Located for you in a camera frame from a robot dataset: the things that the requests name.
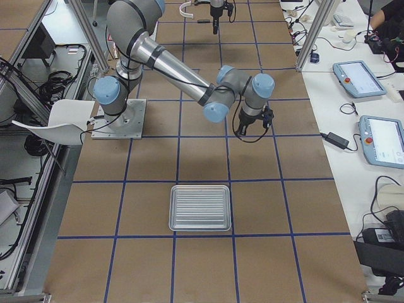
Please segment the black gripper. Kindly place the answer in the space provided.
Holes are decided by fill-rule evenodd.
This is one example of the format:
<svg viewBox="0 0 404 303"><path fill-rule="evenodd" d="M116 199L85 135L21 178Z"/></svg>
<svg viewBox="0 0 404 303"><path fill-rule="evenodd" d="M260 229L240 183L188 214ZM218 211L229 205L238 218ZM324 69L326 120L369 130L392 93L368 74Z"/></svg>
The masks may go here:
<svg viewBox="0 0 404 303"><path fill-rule="evenodd" d="M272 125L273 111L268 105L265 105L259 113L255 116L247 114L244 109L239 112L239 127L237 128L237 135L244 137L247 133L247 128L250 124L254 123L256 120L262 120L263 127L269 129Z"/></svg>
<svg viewBox="0 0 404 303"><path fill-rule="evenodd" d="M223 15L223 9L224 7L214 7L211 6L210 7L210 15L213 18L213 34L216 35L218 33L218 28L219 28L219 21L220 21L220 17Z"/></svg>

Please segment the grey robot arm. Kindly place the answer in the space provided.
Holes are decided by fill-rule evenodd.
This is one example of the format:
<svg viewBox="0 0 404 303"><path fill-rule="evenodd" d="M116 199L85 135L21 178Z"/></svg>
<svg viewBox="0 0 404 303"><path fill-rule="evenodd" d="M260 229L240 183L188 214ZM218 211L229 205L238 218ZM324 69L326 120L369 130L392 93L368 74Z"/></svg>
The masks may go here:
<svg viewBox="0 0 404 303"><path fill-rule="evenodd" d="M227 12L227 16L229 18L229 22L235 21L235 15L237 13L237 8L235 2L229 3L224 0L211 0L211 1L199 1L196 0L193 2L195 6L201 4L209 4L210 5L210 16L212 17L212 27L213 34L216 35L220 26L220 18L223 16L223 12Z"/></svg>
<svg viewBox="0 0 404 303"><path fill-rule="evenodd" d="M164 1L115 1L110 6L107 26L121 58L116 75L98 79L93 87L105 120L117 128L119 118L128 119L129 93L141 81L142 68L146 66L197 101L211 122L222 122L236 103L239 125L233 128L233 133L238 138L246 135L248 126L256 120L261 120L268 130L274 117L268 105L275 88L274 79L265 73L250 76L224 65L216 82L207 82L151 38L164 12Z"/></svg>

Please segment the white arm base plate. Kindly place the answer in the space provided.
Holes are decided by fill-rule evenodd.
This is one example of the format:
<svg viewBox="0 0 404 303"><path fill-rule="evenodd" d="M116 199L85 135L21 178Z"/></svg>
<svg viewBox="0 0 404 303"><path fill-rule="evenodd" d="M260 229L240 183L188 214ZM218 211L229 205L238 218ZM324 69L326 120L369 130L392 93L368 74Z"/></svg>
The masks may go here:
<svg viewBox="0 0 404 303"><path fill-rule="evenodd" d="M96 119L92 139L94 140L140 140L143 134L143 124L146 112L146 99L128 99L126 110L112 122L115 117L104 114L101 106L97 115L104 116Z"/></svg>

